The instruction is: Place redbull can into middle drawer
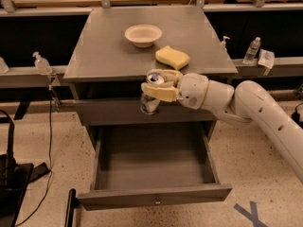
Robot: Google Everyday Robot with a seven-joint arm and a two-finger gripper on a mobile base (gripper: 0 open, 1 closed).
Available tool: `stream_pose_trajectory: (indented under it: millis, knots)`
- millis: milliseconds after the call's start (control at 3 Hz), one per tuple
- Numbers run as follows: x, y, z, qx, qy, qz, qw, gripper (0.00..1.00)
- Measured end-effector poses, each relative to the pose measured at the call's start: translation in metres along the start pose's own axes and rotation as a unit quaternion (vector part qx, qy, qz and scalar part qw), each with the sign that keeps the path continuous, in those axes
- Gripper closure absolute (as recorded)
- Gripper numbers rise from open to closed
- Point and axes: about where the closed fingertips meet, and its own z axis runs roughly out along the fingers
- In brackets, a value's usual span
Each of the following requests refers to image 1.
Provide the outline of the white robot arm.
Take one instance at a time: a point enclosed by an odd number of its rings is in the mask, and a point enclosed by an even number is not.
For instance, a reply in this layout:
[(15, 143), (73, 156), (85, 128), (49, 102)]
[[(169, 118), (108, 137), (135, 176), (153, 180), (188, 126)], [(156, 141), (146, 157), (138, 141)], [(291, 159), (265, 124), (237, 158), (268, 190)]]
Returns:
[(154, 69), (141, 90), (141, 109), (146, 114), (153, 114), (162, 101), (177, 101), (186, 108), (208, 111), (231, 125), (256, 123), (303, 182), (303, 129), (254, 81), (245, 80), (233, 87), (196, 73)]

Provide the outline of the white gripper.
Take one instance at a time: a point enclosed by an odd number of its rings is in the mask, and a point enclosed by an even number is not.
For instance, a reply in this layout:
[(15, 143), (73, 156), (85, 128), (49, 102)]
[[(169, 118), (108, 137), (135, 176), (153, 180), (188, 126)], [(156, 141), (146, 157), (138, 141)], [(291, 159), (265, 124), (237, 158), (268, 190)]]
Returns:
[(183, 75), (177, 70), (152, 69), (147, 74), (147, 82), (141, 84), (145, 95), (165, 102), (178, 99), (184, 107), (197, 110), (203, 104), (209, 80), (195, 73)]

